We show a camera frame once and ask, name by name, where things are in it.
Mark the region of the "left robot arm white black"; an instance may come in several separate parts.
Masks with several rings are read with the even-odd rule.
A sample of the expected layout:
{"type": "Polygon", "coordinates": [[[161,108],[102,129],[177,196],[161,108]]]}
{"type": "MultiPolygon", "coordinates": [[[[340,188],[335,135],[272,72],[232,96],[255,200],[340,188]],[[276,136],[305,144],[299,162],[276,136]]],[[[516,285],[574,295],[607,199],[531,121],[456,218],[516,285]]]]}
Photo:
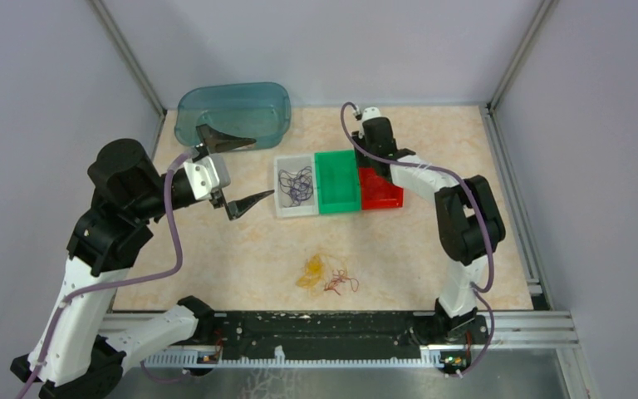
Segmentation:
{"type": "Polygon", "coordinates": [[[117,290],[168,278],[180,271],[183,252],[174,219],[177,209],[209,202],[236,220],[264,193],[229,201],[223,153],[255,144],[207,125],[197,127],[196,145],[159,173],[139,141],[113,140],[98,153],[87,174],[95,189],[90,208],[77,220],[66,247],[65,275],[42,336],[34,349],[10,366],[25,388],[39,383],[41,398],[103,398],[133,367],[167,347],[192,340],[223,347],[213,309],[188,296],[135,328],[104,336],[101,324],[117,290]],[[150,223],[165,219],[174,246],[174,265],[130,278],[129,271],[152,239],[150,223]]]}

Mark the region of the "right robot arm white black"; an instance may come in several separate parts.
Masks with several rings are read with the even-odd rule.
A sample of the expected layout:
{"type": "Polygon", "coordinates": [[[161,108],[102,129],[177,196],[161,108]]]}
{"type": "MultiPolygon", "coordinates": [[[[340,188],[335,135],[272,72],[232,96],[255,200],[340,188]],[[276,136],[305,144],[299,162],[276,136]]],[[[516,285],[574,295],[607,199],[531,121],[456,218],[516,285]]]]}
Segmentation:
{"type": "Polygon", "coordinates": [[[476,318],[476,286],[484,271],[493,271],[495,249],[506,235],[490,184],[481,175],[463,179],[399,148],[390,120],[375,108],[358,120],[361,127],[351,135],[358,164],[434,208],[439,243],[449,257],[434,330],[442,341],[457,342],[476,318]]]}

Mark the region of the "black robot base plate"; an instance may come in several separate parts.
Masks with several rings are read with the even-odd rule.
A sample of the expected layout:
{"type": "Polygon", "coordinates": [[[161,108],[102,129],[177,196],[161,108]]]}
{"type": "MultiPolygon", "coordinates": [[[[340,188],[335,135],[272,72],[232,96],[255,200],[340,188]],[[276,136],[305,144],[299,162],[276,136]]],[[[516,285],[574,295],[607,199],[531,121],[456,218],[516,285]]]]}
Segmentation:
{"type": "Polygon", "coordinates": [[[483,315],[453,327],[433,312],[227,311],[182,342],[209,345],[228,361],[269,360],[278,348],[289,361],[389,361],[416,360],[430,345],[472,354],[488,335],[483,315]]]}

